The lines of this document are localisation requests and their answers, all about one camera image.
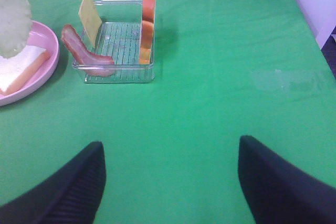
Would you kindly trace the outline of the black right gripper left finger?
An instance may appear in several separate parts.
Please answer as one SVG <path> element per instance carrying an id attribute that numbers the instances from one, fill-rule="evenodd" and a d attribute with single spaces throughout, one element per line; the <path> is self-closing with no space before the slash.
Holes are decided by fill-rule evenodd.
<path id="1" fill-rule="evenodd" d="M 39 185 L 1 206 L 1 223 L 93 223 L 106 185 L 102 142 L 91 142 Z"/>

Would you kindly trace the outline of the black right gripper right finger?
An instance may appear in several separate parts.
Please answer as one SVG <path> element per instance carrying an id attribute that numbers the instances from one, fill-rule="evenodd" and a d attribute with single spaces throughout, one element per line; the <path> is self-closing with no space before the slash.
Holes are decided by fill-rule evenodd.
<path id="1" fill-rule="evenodd" d="M 252 136 L 241 136 L 238 178 L 256 223 L 335 223 L 335 188 Z"/>

